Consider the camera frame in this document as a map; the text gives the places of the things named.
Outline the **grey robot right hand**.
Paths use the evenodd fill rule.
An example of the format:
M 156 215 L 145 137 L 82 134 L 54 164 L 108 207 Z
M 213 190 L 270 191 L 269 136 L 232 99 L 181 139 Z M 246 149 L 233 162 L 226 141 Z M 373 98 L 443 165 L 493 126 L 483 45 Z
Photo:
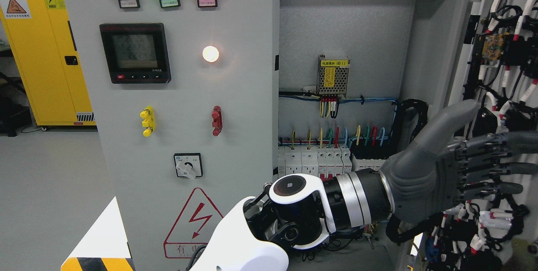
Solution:
M 501 160 L 536 154 L 537 132 L 454 139 L 478 109 L 477 101 L 465 100 L 440 110 L 406 149 L 384 162 L 381 172 L 388 179 L 398 219 L 418 223 L 467 200 L 523 192 L 522 185 L 503 182 L 500 176 L 535 174 L 536 164 Z

